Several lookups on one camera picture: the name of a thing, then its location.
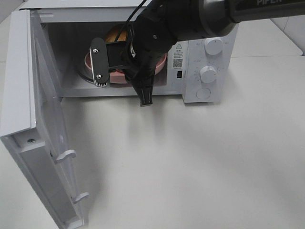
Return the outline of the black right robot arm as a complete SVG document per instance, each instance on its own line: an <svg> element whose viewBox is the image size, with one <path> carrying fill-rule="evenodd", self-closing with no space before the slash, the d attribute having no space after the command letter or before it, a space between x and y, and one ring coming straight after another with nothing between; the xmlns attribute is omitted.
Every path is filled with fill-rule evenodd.
<svg viewBox="0 0 305 229"><path fill-rule="evenodd" d="M105 87L110 72L122 70L142 106L152 104L158 61L177 43L223 37L243 21L303 15L302 0L153 0L145 1L122 25L126 40L90 46L92 81Z"/></svg>

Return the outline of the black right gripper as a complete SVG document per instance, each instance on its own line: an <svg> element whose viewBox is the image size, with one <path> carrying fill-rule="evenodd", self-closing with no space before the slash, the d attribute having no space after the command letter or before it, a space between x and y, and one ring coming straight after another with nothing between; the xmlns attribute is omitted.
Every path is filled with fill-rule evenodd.
<svg viewBox="0 0 305 229"><path fill-rule="evenodd" d="M105 43L102 38L94 38L90 45L90 59L94 83L109 82L109 72L120 70L132 84L140 99L140 106L153 103L157 41L128 39Z"/></svg>

